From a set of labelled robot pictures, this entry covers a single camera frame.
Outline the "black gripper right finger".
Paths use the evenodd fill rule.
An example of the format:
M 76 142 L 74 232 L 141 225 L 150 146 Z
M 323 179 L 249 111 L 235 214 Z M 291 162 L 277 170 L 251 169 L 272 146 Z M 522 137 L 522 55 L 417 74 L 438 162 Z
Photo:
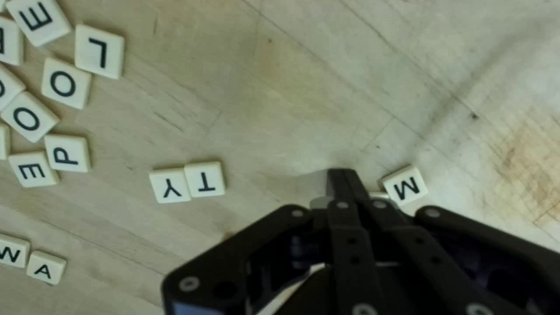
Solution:
M 381 258 L 398 265 L 407 296 L 426 315 L 522 315 L 514 303 L 482 289 L 458 260 L 391 202 L 374 200 L 368 216 L 377 228 Z

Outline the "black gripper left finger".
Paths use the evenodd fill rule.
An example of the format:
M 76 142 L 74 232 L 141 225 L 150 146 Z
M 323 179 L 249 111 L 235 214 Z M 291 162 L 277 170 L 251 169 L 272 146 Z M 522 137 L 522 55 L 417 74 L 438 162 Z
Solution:
M 361 216 L 370 195 L 360 176 L 344 169 L 328 172 L 328 195 L 333 198 L 328 209 L 328 228 L 339 312 L 342 315 L 389 315 L 372 239 Z

